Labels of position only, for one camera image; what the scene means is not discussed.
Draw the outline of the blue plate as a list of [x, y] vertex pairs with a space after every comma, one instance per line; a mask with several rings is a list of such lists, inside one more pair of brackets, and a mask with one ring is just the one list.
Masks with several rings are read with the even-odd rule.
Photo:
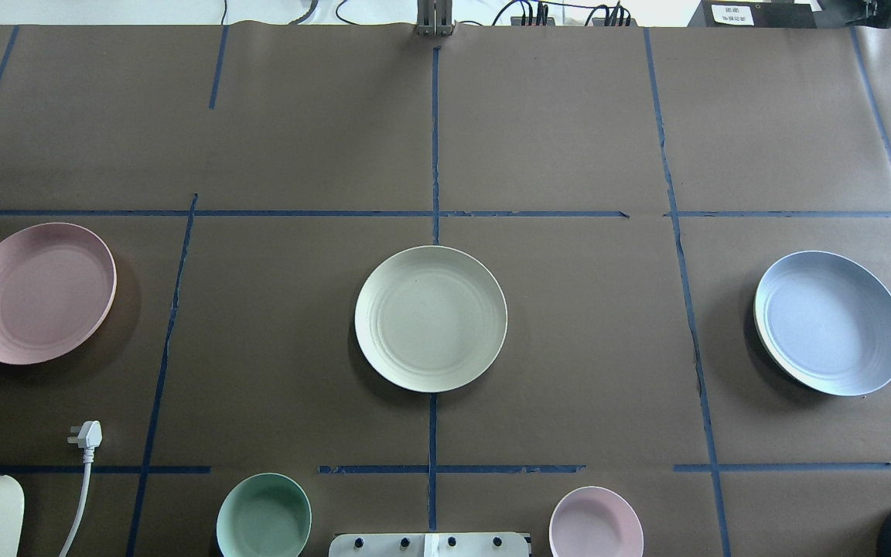
[[768, 356], [807, 388], [864, 396], [891, 383], [891, 292], [850, 258], [778, 258], [757, 283], [753, 321]]

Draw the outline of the cream plate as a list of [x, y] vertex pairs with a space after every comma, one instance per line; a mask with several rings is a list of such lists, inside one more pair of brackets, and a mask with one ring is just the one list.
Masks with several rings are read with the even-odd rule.
[[354, 330], [365, 359], [400, 388], [441, 394], [473, 383], [508, 331], [497, 278], [465, 251], [425, 244], [382, 261], [358, 293]]

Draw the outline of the green bowl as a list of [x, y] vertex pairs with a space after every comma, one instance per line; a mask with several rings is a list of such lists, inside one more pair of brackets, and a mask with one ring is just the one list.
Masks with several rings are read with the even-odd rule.
[[216, 537], [223, 556], [299, 556], [311, 527], [303, 487], [282, 473], [257, 473], [225, 497]]

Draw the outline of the aluminium frame post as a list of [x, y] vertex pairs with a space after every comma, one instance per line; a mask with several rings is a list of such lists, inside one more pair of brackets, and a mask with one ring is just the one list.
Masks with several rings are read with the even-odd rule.
[[451, 36], [455, 32], [452, 0], [418, 0], [416, 15], [419, 36]]

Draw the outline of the pink plate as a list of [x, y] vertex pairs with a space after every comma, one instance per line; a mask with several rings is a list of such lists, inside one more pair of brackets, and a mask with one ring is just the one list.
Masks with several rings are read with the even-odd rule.
[[106, 320], [114, 256], [78, 224], [50, 222], [0, 242], [0, 363], [39, 364], [77, 349]]

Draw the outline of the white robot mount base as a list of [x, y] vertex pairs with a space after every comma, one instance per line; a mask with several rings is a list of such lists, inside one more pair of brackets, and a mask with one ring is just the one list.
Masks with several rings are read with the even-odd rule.
[[512, 531], [337, 535], [329, 556], [531, 556], [530, 535]]

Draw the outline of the pink bowl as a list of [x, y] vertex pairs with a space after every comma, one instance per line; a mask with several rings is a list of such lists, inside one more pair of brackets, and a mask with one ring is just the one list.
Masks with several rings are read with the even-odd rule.
[[554, 556], [643, 556], [644, 530], [632, 505], [599, 486], [569, 491], [549, 518]]

